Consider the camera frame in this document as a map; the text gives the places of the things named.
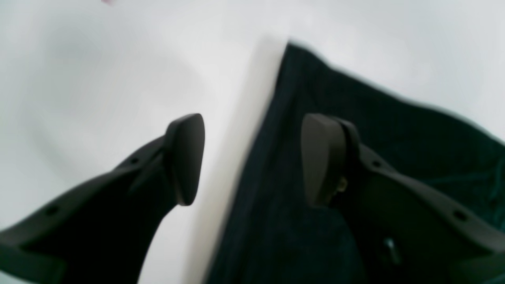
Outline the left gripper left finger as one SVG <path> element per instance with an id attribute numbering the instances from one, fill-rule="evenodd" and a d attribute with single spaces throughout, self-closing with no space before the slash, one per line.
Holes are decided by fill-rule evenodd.
<path id="1" fill-rule="evenodd" d="M 164 217 L 196 197 L 204 119 L 188 114 L 110 172 L 1 231 L 1 270 L 38 284 L 135 284 Z"/>

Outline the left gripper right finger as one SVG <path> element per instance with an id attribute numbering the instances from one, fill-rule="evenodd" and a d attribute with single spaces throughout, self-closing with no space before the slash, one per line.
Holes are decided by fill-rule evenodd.
<path id="1" fill-rule="evenodd" d="M 304 115 L 301 156 L 308 204 L 342 214 L 370 284 L 504 283 L 504 233 L 397 172 L 352 123 Z"/>

